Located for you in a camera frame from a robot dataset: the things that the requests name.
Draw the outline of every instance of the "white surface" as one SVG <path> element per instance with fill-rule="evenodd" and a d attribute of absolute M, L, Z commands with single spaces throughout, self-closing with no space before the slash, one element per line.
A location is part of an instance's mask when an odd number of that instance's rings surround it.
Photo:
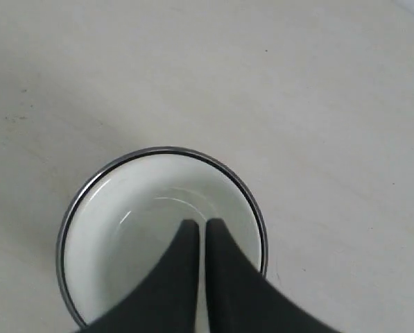
<path fill-rule="evenodd" d="M 249 185 L 292 300 L 346 332 L 414 332 L 414 15 L 0 0 L 0 332 L 75 327 L 55 282 L 64 210 L 106 162 L 160 144 Z"/>
<path fill-rule="evenodd" d="M 222 172 L 182 155 L 141 157 L 100 179 L 78 206 L 64 248 L 64 274 L 86 323 L 123 300 L 153 269 L 180 222 L 200 229 L 196 331 L 209 332 L 205 299 L 205 222 L 221 217 L 257 269 L 261 239 L 245 196 Z"/>

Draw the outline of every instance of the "white bowl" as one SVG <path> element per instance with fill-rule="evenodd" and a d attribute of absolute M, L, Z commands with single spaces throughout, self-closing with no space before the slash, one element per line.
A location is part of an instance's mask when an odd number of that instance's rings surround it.
<path fill-rule="evenodd" d="M 222 218 L 248 259 L 266 272 L 261 212 L 243 182 L 197 151 L 157 147 L 101 169 L 78 192 L 58 237 L 57 270 L 81 327 L 124 299 L 156 265 L 183 219 L 200 226 L 196 331 L 209 332 L 204 284 L 205 222 Z"/>

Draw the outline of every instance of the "white table surface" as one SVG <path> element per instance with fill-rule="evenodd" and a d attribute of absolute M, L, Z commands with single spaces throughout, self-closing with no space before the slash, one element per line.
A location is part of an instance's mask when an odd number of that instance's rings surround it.
<path fill-rule="evenodd" d="M 129 151 L 232 167 L 268 279 L 345 332 L 414 332 L 414 15 L 392 1 L 0 0 L 0 332 L 70 332 L 54 246 Z"/>

